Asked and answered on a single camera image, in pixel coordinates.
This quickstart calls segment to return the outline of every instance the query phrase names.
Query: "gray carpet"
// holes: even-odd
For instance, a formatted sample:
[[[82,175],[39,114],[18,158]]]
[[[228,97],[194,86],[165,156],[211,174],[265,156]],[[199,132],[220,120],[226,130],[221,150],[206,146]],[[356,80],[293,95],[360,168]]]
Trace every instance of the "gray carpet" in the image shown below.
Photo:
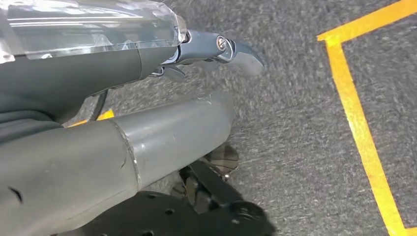
[[[112,91],[116,115],[217,89],[233,94],[232,184],[266,209],[279,235],[387,235],[316,36],[394,0],[169,0],[189,28],[258,48],[265,73],[188,66]],[[406,227],[417,227],[417,15],[343,45]],[[89,112],[89,99],[76,119]],[[166,192],[175,176],[151,186]]]

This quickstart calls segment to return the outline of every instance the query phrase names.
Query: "yellow floor marking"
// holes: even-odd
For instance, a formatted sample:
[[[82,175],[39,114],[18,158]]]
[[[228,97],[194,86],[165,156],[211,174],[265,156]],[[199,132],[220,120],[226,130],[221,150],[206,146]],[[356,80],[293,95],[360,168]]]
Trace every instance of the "yellow floor marking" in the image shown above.
[[[407,229],[407,236],[416,236],[417,235],[417,227]]]
[[[104,119],[109,119],[109,118],[113,118],[113,117],[115,117],[115,114],[113,113],[113,111],[112,110],[108,110],[105,113],[101,114],[97,118],[97,120],[104,120]],[[83,120],[83,121],[77,122],[75,124],[72,124],[72,125],[70,125],[68,127],[77,126],[77,125],[85,124],[85,123],[87,123],[87,121],[86,120]]]
[[[390,236],[417,236],[405,229],[363,113],[342,43],[417,12],[417,0],[401,0],[317,37],[326,41],[330,67],[375,201]]]
[[[327,50],[334,82],[382,219],[389,235],[405,236],[406,230],[389,189],[342,46],[327,44]]]
[[[332,45],[332,43],[343,43],[365,33],[376,30],[377,28],[391,24],[392,22],[398,21],[416,12],[417,0],[401,0],[359,19],[320,34],[317,39],[319,41],[326,40],[326,42],[330,45]]]

